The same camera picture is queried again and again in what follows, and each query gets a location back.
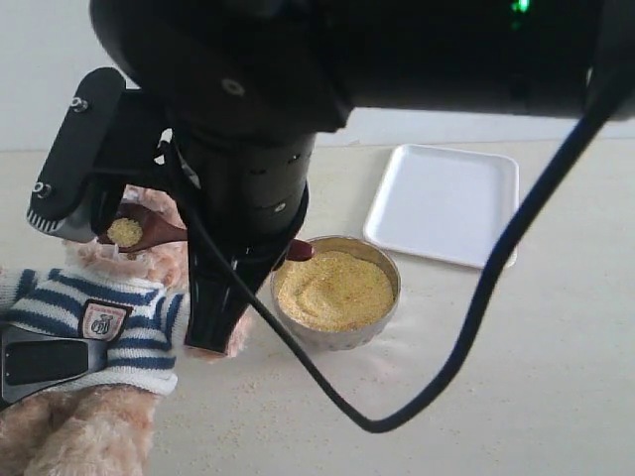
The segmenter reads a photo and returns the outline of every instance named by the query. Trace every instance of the patch on sweater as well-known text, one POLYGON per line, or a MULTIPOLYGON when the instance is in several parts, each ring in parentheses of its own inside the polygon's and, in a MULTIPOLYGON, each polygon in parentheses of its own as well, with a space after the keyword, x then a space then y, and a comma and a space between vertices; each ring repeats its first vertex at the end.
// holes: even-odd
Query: patch on sweater
POLYGON ((89 299, 79 322, 79 330, 84 339, 112 341, 119 337, 126 318, 132 308, 89 299))

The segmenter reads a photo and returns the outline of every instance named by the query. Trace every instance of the silver bowl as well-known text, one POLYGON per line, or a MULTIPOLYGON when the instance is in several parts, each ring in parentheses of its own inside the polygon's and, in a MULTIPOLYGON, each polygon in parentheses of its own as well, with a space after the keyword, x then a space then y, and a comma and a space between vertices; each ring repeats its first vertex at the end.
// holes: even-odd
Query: silver bowl
POLYGON ((271 278, 271 291, 274 307, 280 320, 287 326, 296 338, 312 349, 350 350, 355 347, 359 347, 360 345, 367 344, 384 330, 386 324, 388 324, 395 314, 399 304, 401 277, 397 266, 393 260, 379 248, 356 238, 346 236, 324 236, 307 241, 314 246, 316 254, 327 251, 341 251, 343 253, 348 253, 357 259, 377 265, 386 274, 388 280, 390 281, 393 288, 395 302, 382 318, 359 329, 347 331, 316 330, 297 322, 292 316, 282 311, 278 300, 278 294, 282 283, 289 272, 289 266, 283 265, 276 273, 273 274, 271 278))

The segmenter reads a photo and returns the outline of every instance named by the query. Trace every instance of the yellow powder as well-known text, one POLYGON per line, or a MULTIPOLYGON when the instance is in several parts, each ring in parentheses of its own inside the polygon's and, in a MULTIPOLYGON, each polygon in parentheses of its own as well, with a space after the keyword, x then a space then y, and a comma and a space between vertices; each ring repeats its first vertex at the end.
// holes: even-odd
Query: yellow powder
POLYGON ((122 248, 130 248, 141 241, 143 229, 135 220, 118 218, 108 228, 107 235, 116 245, 122 248))
POLYGON ((381 269, 337 251, 303 263, 288 262, 278 293, 281 309, 316 330, 355 330, 381 319, 395 298, 381 269))

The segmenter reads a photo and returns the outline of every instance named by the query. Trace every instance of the white plastic tray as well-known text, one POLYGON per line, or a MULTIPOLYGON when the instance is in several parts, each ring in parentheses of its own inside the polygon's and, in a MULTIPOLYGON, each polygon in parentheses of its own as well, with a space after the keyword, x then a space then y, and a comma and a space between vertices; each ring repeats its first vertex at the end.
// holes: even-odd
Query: white plastic tray
MULTIPOLYGON (((386 250, 483 268, 518 208, 510 158, 404 145, 384 174, 364 225, 386 250)), ((516 252, 507 266, 516 262, 516 252)))

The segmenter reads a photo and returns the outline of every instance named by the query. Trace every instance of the black wire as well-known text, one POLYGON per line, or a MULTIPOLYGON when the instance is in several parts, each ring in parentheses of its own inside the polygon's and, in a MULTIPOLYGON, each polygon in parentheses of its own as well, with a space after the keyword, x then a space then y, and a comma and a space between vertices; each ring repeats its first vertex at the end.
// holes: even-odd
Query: black wire
POLYGON ((618 71, 606 82, 606 87, 596 96, 596 99, 591 103, 585 115, 563 142, 494 246, 472 296, 460 334, 440 371, 408 404, 393 414, 376 420, 364 416, 335 390, 302 347, 269 309, 254 296, 247 285, 243 283, 240 277, 223 258, 220 250, 218 250, 210 238, 204 223, 196 212, 196 203, 189 190, 191 185, 183 175, 176 146, 174 144, 164 143, 163 147, 166 165, 169 168, 169 174, 172 180, 172 192, 175 196, 175 200, 179 203, 183 213, 186 215, 189 229, 198 235, 198 238, 204 242, 211 255, 215 257, 220 268, 219 271, 242 292, 244 298, 262 315, 273 330, 289 346, 319 387, 342 412, 362 429, 372 433, 383 433, 405 424, 424 410, 447 388, 449 383, 458 374, 476 339, 483 320, 483 315, 487 310, 498 279, 514 252, 514 249, 518 246, 527 230, 558 189, 581 154, 593 141, 603 125, 630 96, 634 88, 635 70, 630 67, 618 71))

